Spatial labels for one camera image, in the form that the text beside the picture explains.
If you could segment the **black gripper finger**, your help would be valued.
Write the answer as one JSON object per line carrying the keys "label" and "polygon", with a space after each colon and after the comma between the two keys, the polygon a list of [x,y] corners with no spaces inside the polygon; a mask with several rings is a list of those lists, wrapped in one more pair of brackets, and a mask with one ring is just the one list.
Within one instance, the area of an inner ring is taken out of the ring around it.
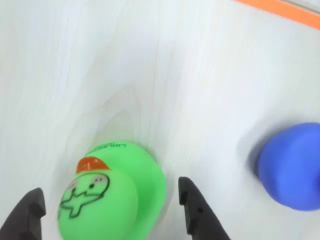
{"label": "black gripper finger", "polygon": [[185,176],[178,178],[179,204],[184,207],[186,232],[193,240],[230,240],[205,197]]}
{"label": "black gripper finger", "polygon": [[0,228],[2,240],[41,240],[41,218],[46,215],[43,190],[27,192],[8,215]]}

